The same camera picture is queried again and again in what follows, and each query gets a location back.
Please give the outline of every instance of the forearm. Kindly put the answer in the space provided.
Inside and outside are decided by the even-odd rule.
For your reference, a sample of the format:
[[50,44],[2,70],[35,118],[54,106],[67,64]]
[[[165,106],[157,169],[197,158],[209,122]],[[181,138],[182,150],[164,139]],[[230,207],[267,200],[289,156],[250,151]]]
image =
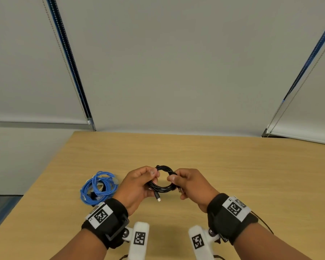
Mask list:
[[107,249],[90,231],[82,229],[51,260],[104,260]]
[[311,260],[260,224],[250,224],[234,242],[241,260]]

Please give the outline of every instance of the person's left hand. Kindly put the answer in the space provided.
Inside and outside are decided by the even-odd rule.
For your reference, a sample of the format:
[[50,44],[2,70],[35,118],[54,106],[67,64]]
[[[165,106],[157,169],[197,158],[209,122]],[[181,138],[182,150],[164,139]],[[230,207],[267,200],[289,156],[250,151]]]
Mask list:
[[137,210],[140,203],[146,197],[154,196],[154,192],[148,189],[147,182],[158,182],[160,172],[156,168],[144,166],[130,171],[119,185],[113,198],[120,201],[129,216]]

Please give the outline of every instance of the hand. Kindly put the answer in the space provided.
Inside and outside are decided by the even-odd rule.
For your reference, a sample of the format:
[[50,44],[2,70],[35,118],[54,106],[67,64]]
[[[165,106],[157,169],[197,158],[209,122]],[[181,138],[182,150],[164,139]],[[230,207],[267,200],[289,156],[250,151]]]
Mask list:
[[178,169],[177,175],[169,175],[167,180],[183,188],[181,200],[190,198],[201,211],[207,212],[208,204],[219,192],[209,184],[206,178],[197,169]]
[[125,206],[130,216],[144,198],[154,196],[154,192],[148,189],[146,183],[153,180],[157,184],[159,177],[160,173],[153,167],[144,166],[132,170],[123,179],[113,198]]

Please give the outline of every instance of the person's right hand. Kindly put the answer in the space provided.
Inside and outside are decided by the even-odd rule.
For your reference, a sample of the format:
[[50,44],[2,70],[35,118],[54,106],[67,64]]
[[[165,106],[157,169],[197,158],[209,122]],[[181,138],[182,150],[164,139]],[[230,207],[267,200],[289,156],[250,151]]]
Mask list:
[[219,192],[209,184],[206,178],[197,169],[178,169],[177,175],[169,175],[167,180],[183,188],[181,200],[190,198],[201,211],[207,212],[208,204]]

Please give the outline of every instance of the screw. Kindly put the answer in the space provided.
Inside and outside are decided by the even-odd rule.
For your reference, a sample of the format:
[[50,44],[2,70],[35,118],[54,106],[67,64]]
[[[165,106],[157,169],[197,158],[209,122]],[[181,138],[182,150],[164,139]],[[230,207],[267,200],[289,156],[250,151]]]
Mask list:
[[128,236],[129,236],[129,230],[125,228],[123,233],[123,238],[126,238]]
[[211,228],[209,228],[208,230],[208,234],[211,236],[211,237],[215,237],[217,234],[215,232],[212,231]]

